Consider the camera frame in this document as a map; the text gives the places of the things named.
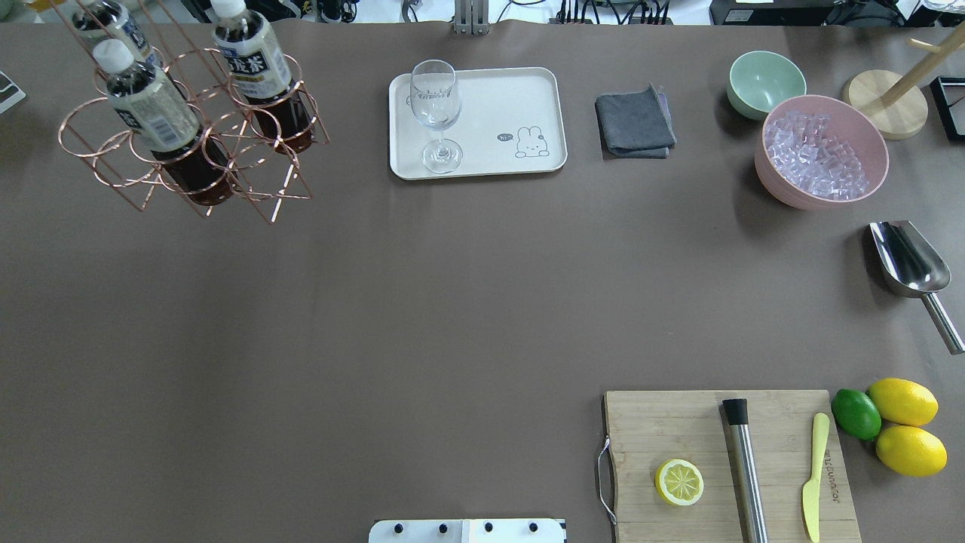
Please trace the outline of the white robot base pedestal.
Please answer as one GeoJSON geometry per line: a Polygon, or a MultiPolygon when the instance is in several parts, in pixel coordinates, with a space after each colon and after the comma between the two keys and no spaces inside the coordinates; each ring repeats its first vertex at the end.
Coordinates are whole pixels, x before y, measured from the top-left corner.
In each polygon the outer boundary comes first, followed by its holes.
{"type": "Polygon", "coordinates": [[[369,542],[566,542],[565,520],[483,518],[382,520],[372,525],[369,542]]]}

